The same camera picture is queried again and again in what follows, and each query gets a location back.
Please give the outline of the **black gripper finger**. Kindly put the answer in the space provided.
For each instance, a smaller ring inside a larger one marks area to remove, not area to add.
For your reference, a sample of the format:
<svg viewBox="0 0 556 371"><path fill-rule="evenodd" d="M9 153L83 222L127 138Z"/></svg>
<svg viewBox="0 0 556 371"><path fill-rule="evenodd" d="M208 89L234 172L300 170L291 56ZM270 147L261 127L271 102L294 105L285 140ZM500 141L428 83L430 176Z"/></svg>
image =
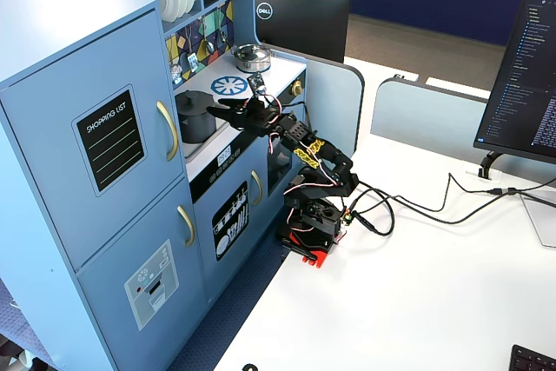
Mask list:
<svg viewBox="0 0 556 371"><path fill-rule="evenodd" d="M250 97L247 99L238 98L224 98L219 99L219 108L216 110L224 114L242 114L246 115L251 112L256 107L257 99L255 97Z"/></svg>
<svg viewBox="0 0 556 371"><path fill-rule="evenodd" d="M207 112L215 118L222 119L229 123L235 129L245 128L245 115L244 108L221 108L216 106L208 106Z"/></svg>

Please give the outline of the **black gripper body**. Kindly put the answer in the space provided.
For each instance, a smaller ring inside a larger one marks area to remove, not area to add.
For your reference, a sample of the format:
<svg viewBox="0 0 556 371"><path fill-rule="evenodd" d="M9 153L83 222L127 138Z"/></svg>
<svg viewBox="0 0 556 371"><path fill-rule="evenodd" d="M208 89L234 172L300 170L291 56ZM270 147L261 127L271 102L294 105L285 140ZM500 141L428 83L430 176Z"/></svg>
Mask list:
<svg viewBox="0 0 556 371"><path fill-rule="evenodd" d="M267 136L274 131L280 117L279 107L265 105L259 99L250 99L240 118L240 129L256 136Z"/></svg>

